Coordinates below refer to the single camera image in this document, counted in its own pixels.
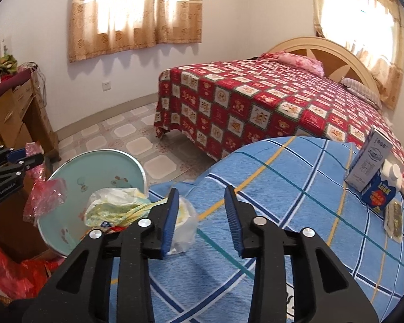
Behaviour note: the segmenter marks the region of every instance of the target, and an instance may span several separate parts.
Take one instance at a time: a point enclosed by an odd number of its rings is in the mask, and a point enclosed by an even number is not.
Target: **tiled floor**
[[[61,140],[61,166],[76,155],[95,149],[130,153],[144,167],[149,185],[171,180],[194,180],[214,160],[181,132],[174,130],[159,140],[153,127],[156,103],[117,115]]]

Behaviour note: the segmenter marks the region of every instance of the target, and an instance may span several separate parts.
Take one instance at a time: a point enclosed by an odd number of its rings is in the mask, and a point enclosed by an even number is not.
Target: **sheer curtain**
[[[404,68],[397,0],[315,0],[315,30],[355,54],[373,75],[380,99],[395,109]]]
[[[158,43],[200,43],[202,0],[72,0],[69,61]]]

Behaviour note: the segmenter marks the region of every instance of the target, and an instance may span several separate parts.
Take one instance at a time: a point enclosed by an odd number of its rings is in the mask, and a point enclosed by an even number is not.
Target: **baseboard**
[[[131,111],[133,109],[142,107],[143,105],[147,105],[150,103],[154,103],[158,101],[158,94],[148,94],[147,96],[139,97],[136,99],[132,99],[131,101],[121,103],[116,105],[115,107],[105,109],[84,119],[77,121],[76,123],[70,124],[68,126],[63,127],[62,129],[57,131],[58,140],[61,141],[66,137],[72,136],[77,132],[86,129],[94,124],[100,123],[106,119],[115,117],[121,113],[125,113],[126,111]]]

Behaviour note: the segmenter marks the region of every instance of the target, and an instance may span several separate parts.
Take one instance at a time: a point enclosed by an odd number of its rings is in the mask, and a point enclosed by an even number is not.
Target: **bottle cap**
[[[401,169],[399,168],[398,164],[392,164],[389,171],[389,177],[392,180],[397,180],[401,177]]]

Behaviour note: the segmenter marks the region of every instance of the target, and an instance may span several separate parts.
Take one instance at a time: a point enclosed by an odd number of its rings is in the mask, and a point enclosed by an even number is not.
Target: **wooden headboard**
[[[344,47],[326,38],[317,36],[292,38],[271,48],[268,53],[278,51],[315,58],[323,63],[325,76],[329,79],[339,83],[341,78],[348,77],[379,93],[373,76],[362,62]]]

